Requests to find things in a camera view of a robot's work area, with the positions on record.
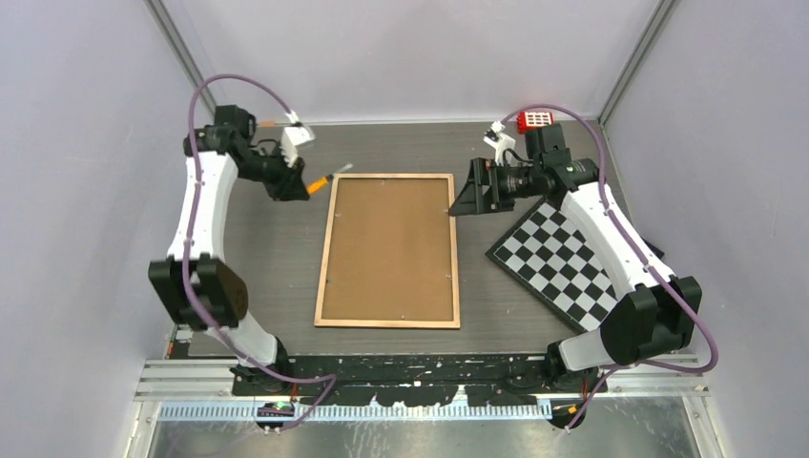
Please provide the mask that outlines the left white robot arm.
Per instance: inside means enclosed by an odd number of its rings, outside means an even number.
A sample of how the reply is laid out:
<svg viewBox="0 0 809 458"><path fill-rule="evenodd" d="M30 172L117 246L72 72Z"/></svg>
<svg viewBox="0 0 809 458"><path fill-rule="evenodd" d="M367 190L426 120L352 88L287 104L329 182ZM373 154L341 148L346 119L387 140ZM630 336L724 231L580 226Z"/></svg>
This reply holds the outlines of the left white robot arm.
<svg viewBox="0 0 809 458"><path fill-rule="evenodd" d="M257 119L237 105L216 107L212 123L193 128L183 141L187 179L176 234L165 258L148 267L173 322L219 340L239 359L233 373L271 395L291 386L291 364L280 339L251 314L246 282L225 261L224 232L239 179L261 184L274 201L310 198L299 149L315 136L294 111L286 116L289 125L269 149L252 142Z"/></svg>

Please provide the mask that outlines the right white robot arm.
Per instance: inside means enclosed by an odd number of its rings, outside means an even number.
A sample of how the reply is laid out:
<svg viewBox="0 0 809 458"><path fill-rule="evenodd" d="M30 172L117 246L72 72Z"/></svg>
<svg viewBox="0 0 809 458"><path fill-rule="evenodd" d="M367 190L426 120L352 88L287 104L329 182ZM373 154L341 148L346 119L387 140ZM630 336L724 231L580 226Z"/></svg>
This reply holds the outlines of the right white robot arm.
<svg viewBox="0 0 809 458"><path fill-rule="evenodd" d="M507 162L515 141L495 121L484 141L492 159L474 158L461 192L448 209L453 217L510 211L518 198L541 197L582 233L617 295L617 303L594 330L552 343L542 373L550 387L569 391L583 371L629 366L690 344L702 289L693 277L678 277L632 228L599 167L574 160L560 125L524 133L529 161Z"/></svg>

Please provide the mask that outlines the orange handled screwdriver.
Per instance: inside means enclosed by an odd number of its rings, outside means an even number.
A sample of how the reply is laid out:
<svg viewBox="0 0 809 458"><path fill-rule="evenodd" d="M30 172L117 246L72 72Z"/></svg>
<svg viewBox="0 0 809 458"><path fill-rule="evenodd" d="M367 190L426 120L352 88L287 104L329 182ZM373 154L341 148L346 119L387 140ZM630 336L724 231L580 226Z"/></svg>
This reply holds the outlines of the orange handled screwdriver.
<svg viewBox="0 0 809 458"><path fill-rule="evenodd" d="M333 172L331 174L328 174L328 175L325 175L325 176L317 179L316 181L310 183L307 186L307 188L306 188L307 193L309 195L314 195L314 194L318 193L319 190L321 190L326 185L328 185L330 182L332 182L337 175L345 173L345 172L349 171L352 168L353 168L352 163L346 163L344 166L342 166L340 169L336 170L335 172Z"/></svg>

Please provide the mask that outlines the black picture frame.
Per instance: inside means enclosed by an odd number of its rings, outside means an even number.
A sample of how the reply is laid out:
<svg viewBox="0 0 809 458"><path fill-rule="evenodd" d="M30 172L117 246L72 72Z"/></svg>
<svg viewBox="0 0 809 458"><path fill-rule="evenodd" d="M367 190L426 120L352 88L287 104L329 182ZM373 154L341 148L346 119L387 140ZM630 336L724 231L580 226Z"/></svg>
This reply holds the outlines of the black picture frame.
<svg viewBox="0 0 809 458"><path fill-rule="evenodd" d="M454 191L447 173L335 176L314 325L460 328Z"/></svg>

